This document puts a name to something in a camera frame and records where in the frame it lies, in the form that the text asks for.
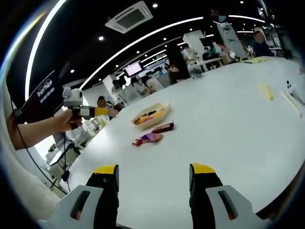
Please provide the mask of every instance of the person's arm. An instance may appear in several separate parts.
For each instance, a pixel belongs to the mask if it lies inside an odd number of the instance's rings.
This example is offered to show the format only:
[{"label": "person's arm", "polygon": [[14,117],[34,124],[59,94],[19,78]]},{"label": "person's arm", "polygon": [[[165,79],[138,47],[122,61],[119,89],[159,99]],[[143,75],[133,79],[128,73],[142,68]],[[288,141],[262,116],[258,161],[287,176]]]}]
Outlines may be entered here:
[{"label": "person's arm", "polygon": [[48,118],[36,123],[18,125],[22,135],[21,139],[17,126],[13,123],[13,118],[14,116],[11,114],[7,119],[7,127],[10,139],[16,150],[25,148],[22,139],[24,140],[26,147],[32,147],[52,134],[71,130],[72,123],[76,123],[78,126],[82,125],[81,118],[73,118],[72,110],[68,109],[59,116],[53,118]]}]

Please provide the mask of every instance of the black ceiling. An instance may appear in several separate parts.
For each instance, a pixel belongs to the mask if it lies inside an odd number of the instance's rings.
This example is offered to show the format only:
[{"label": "black ceiling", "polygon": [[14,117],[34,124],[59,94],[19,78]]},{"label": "black ceiling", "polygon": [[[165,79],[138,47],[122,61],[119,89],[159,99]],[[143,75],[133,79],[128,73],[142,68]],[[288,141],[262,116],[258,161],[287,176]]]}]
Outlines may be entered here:
[{"label": "black ceiling", "polygon": [[[183,34],[189,32],[190,28],[206,31],[206,34],[217,33],[216,26],[210,27],[214,25],[210,16],[211,10],[221,9],[226,11],[227,14],[260,19],[257,11],[258,5],[254,0],[244,0],[243,4],[239,0],[145,0],[146,5],[153,14],[153,19],[126,34],[121,34],[105,26],[109,18],[136,2],[138,0],[113,0],[107,2],[102,0],[67,0],[49,24],[40,42],[32,69],[30,92],[51,71],[56,70],[59,73],[67,62],[70,63],[70,69],[74,69],[75,72],[70,73],[70,71],[67,71],[62,80],[63,84],[87,78],[102,63],[126,45],[156,29],[178,21],[204,16],[203,20],[187,22],[168,28],[129,48],[102,68],[85,88],[98,83],[99,78],[104,78],[113,73],[117,69],[115,65],[121,66],[135,58],[138,55],[137,51],[143,53],[163,43],[164,37],[170,40],[183,36]],[[154,3],[158,3],[158,8],[152,7]],[[243,28],[251,30],[254,24],[262,25],[258,21],[248,19],[228,18],[227,21],[232,23],[236,31]],[[10,91],[14,90],[16,94],[14,98],[18,104],[24,101],[24,84],[28,59],[32,44],[42,22],[43,20],[27,36],[8,76],[9,89]],[[99,41],[99,36],[103,36],[105,39]],[[163,46],[149,52],[148,55],[152,55],[162,49],[164,49]]]}]

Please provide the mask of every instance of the black cable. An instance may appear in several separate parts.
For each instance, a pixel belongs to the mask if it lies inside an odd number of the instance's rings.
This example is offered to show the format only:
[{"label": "black cable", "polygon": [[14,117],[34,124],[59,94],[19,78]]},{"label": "black cable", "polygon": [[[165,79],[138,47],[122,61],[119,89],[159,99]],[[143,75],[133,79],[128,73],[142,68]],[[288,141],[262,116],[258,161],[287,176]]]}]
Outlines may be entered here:
[{"label": "black cable", "polygon": [[[12,101],[12,99],[10,99],[10,105],[11,105],[11,109],[12,109],[12,111],[13,111],[13,116],[14,116],[14,119],[15,119],[16,116],[15,116],[15,113],[14,113],[14,107],[13,107],[13,101]],[[38,166],[38,164],[36,163],[36,161],[34,160],[34,158],[32,157],[32,155],[30,154],[30,152],[29,152],[29,150],[28,150],[28,147],[27,147],[27,145],[25,144],[25,141],[24,141],[24,139],[23,139],[23,137],[22,137],[22,135],[21,135],[19,126],[16,125],[16,127],[17,127],[18,133],[19,133],[19,135],[20,135],[21,141],[22,141],[22,143],[23,143],[25,149],[27,150],[27,152],[28,152],[30,158],[32,159],[32,161],[34,162],[34,164],[36,165],[36,167],[39,169],[39,171],[40,171],[40,172],[46,177],[46,179],[52,184],[53,182],[47,177],[47,175],[44,174],[44,172],[41,170],[41,168]],[[54,184],[53,186],[55,186],[56,188],[58,188],[58,189],[59,189],[60,191],[62,191],[64,194],[66,194],[66,195],[68,194],[66,191],[62,190],[60,187],[56,186],[55,184]]]},{"label": "black cable", "polygon": [[[63,150],[64,150],[64,152],[65,152],[65,155],[64,155],[64,157],[65,157],[65,173],[67,172],[67,162],[66,162],[66,154],[67,154],[67,152],[66,152],[66,132],[64,132],[64,137],[63,137]],[[70,186],[69,186],[69,182],[68,182],[68,177],[67,177],[67,185],[68,185],[68,189],[69,189],[69,192],[71,192],[71,189],[70,189]]]}]

